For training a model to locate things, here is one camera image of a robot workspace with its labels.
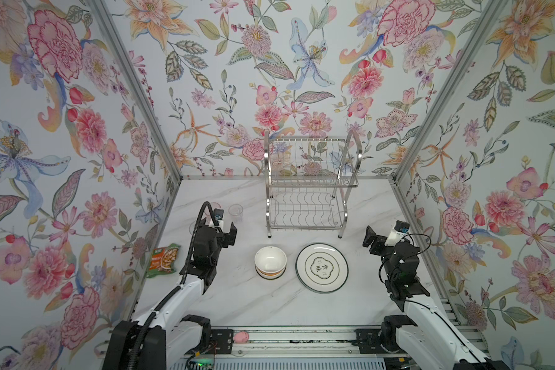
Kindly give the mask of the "clear drinking glass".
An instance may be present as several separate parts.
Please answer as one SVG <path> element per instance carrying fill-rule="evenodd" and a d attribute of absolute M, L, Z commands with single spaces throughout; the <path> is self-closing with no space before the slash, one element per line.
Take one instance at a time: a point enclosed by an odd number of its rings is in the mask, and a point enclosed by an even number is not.
<path fill-rule="evenodd" d="M 231 220 L 235 224 L 238 224 L 238 223 L 242 222 L 244 208 L 240 204 L 236 203 L 236 204 L 231 205 L 228 209 L 228 212 L 231 216 Z"/>

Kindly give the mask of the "orange white bowl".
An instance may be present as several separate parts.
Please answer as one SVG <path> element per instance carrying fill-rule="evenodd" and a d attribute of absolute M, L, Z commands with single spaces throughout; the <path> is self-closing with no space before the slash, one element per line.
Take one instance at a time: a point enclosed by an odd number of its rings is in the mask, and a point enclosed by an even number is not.
<path fill-rule="evenodd" d="M 287 262 L 285 252 L 275 246 L 263 247 L 254 256 L 255 270 L 266 280 L 280 278 L 286 271 Z"/>

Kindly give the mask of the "white plate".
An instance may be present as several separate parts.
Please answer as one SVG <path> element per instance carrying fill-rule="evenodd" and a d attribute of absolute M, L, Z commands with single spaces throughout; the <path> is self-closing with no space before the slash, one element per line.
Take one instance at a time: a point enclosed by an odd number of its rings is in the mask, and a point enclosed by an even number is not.
<path fill-rule="evenodd" d="M 348 280 L 349 266 L 337 248 L 323 243 L 304 247 L 297 256 L 295 272 L 299 281 L 315 293 L 341 289 Z"/>

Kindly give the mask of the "clear faceted glass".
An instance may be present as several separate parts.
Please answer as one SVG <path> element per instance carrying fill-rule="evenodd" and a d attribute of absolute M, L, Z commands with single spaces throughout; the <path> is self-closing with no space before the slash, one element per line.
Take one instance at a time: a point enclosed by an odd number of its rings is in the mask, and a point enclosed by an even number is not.
<path fill-rule="evenodd" d="M 190 235 L 194 235 L 194 234 L 195 234 L 195 232 L 196 232 L 196 230 L 197 230 L 197 228 L 198 228 L 199 223 L 200 223 L 200 222 L 199 222 L 198 220 L 196 220 L 196 221 L 194 221 L 194 222 L 190 225 L 190 228 L 189 228 Z"/>

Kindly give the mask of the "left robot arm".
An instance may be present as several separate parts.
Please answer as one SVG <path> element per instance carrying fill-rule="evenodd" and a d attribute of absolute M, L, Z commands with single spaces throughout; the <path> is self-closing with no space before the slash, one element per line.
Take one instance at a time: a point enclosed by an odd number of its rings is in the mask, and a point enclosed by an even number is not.
<path fill-rule="evenodd" d="M 166 369 L 188 354 L 207 350 L 210 320 L 188 309 L 202 297 L 217 274 L 219 256 L 233 246 L 237 228 L 224 231 L 203 220 L 194 228 L 180 279 L 149 311 L 133 321 L 122 321 L 112 331 L 103 369 Z"/>

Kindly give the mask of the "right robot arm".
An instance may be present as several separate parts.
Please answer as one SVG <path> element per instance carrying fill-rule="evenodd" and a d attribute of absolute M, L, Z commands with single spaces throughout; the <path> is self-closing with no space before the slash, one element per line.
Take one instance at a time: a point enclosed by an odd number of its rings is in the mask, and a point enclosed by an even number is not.
<path fill-rule="evenodd" d="M 443 314 L 417 276 L 423 250 L 412 243 L 409 224 L 399 221 L 389 236 L 368 226 L 362 246 L 381 257 L 379 279 L 400 314 L 384 317 L 377 329 L 356 330 L 360 352 L 405 353 L 420 369 L 507 369 L 479 350 Z"/>

